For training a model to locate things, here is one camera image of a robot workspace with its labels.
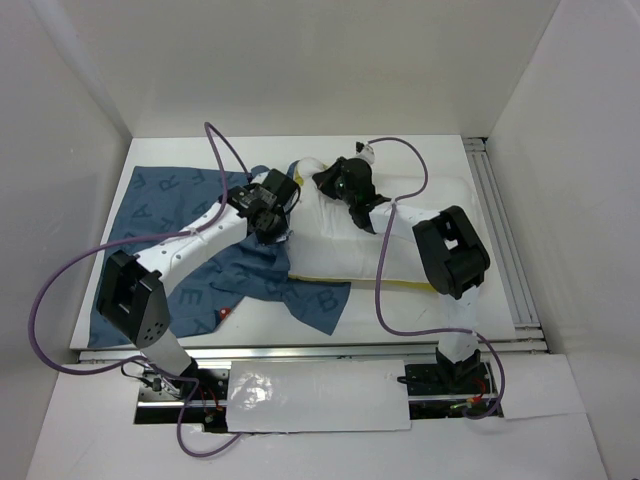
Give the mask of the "white pillow yellow edge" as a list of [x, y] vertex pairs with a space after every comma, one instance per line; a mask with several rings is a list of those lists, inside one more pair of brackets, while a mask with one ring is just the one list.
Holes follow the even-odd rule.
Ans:
[[[301, 199], [290, 215], [292, 234], [285, 243], [290, 262], [289, 277], [305, 281], [374, 281], [383, 234], [359, 229], [348, 207], [320, 193], [312, 175], [326, 167], [320, 160], [307, 157], [294, 167], [294, 180], [301, 185]], [[374, 173], [377, 192], [395, 198], [415, 191], [422, 179]], [[462, 178], [436, 176], [426, 190], [403, 200], [393, 222], [394, 232], [401, 227], [409, 208], [426, 210], [431, 216], [451, 207], [461, 207], [474, 227], [478, 226], [479, 206], [470, 185]], [[427, 282], [419, 252], [412, 241], [392, 235], [384, 261], [382, 280], [395, 285], [435, 291]]]

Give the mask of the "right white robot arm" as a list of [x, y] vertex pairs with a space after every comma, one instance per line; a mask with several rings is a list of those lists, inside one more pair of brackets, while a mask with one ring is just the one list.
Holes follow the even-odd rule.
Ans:
[[[395, 142], [417, 155], [423, 183], [414, 192], [395, 198], [380, 194], [373, 183], [372, 161], [376, 143]], [[478, 288], [491, 265], [488, 251], [465, 211], [451, 206], [435, 214], [407, 207], [401, 202], [422, 193], [428, 184], [427, 165], [410, 142], [397, 137], [381, 137], [358, 142], [353, 157], [338, 158], [330, 167], [312, 176], [325, 196], [343, 202], [355, 226], [383, 238], [374, 284], [374, 304], [378, 323], [398, 337], [437, 335], [436, 379], [448, 392], [460, 391], [480, 365], [481, 338], [474, 328], [473, 304]], [[390, 239], [396, 237], [414, 245], [428, 283], [444, 302], [449, 315], [447, 327], [400, 331], [383, 318], [381, 282]]]

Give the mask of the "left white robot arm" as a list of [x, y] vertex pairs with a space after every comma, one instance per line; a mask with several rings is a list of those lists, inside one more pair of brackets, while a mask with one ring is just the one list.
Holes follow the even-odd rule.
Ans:
[[267, 245], [283, 241], [299, 195], [291, 177], [271, 169], [257, 181], [225, 190], [177, 234], [106, 259], [96, 309], [159, 369], [172, 397], [189, 397], [207, 374], [170, 331], [169, 295], [207, 260], [251, 235]]

